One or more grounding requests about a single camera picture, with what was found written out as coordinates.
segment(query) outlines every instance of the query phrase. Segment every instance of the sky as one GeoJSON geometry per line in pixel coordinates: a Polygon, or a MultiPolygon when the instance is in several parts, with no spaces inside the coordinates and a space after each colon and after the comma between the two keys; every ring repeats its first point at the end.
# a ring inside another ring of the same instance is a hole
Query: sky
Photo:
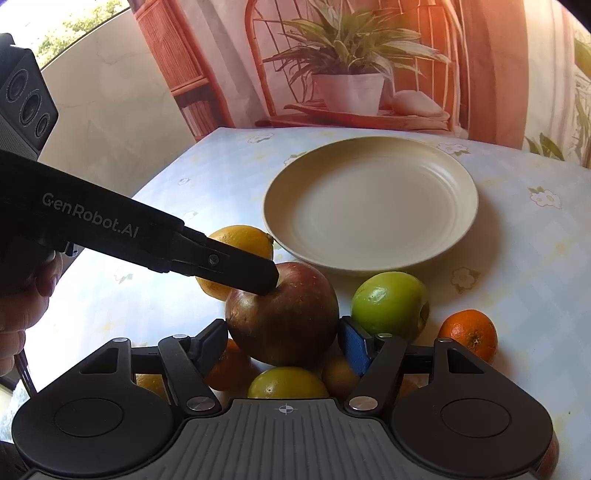
{"type": "Polygon", "coordinates": [[[33,51],[51,30],[72,14],[78,17],[103,0],[0,0],[0,33],[10,33],[19,47],[33,51]]]}

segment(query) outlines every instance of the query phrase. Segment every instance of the camera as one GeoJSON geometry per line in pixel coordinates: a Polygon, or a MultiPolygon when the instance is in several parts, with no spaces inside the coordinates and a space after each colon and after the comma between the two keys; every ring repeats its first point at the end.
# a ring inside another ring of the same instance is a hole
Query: camera
{"type": "Polygon", "coordinates": [[[37,160],[56,122],[35,55],[0,34],[0,151],[37,160]]]}

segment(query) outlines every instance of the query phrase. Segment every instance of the red apple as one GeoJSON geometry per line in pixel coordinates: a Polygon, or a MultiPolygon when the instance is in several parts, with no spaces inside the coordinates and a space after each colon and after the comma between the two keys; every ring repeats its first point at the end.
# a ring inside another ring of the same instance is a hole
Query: red apple
{"type": "Polygon", "coordinates": [[[230,335],[247,355],[276,367],[310,365],[336,336],[335,290],[315,268],[277,264],[279,282],[267,295],[232,290],[226,299],[230,335]]]}

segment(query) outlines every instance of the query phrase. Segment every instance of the orange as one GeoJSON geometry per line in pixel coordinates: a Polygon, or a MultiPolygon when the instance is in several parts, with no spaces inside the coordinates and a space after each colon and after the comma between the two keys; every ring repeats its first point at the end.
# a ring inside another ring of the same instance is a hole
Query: orange
{"type": "Polygon", "coordinates": [[[542,457],[540,466],[537,469],[537,473],[542,480],[550,480],[556,465],[558,465],[558,456],[560,454],[560,445],[558,443],[558,437],[556,432],[552,432],[552,441],[546,453],[542,457]]]}
{"type": "Polygon", "coordinates": [[[342,402],[347,400],[359,382],[359,377],[344,356],[336,356],[326,362],[322,370],[322,381],[329,395],[342,402]]]}
{"type": "Polygon", "coordinates": [[[407,395],[413,393],[417,390],[419,386],[416,382],[409,380],[406,376],[402,378],[402,383],[400,384],[400,388],[398,389],[398,396],[396,400],[399,400],[402,397],[406,397],[407,395]]]}
{"type": "Polygon", "coordinates": [[[168,402],[162,375],[135,374],[135,384],[154,392],[160,398],[168,402]]]}
{"type": "Polygon", "coordinates": [[[229,338],[220,360],[205,377],[205,383],[222,392],[237,390],[251,382],[253,370],[251,358],[229,338]]]}
{"type": "Polygon", "coordinates": [[[498,339],[490,318],[478,310],[464,310],[447,318],[439,338],[452,338],[473,354],[490,362],[496,353],[498,339]]]}

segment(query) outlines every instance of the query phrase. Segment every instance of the white flower pot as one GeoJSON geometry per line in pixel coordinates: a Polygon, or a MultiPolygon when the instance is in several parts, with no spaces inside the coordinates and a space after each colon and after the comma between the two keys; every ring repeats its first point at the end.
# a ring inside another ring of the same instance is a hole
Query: white flower pot
{"type": "Polygon", "coordinates": [[[331,112],[377,115],[384,87],[380,73],[314,75],[314,82],[331,112]]]}

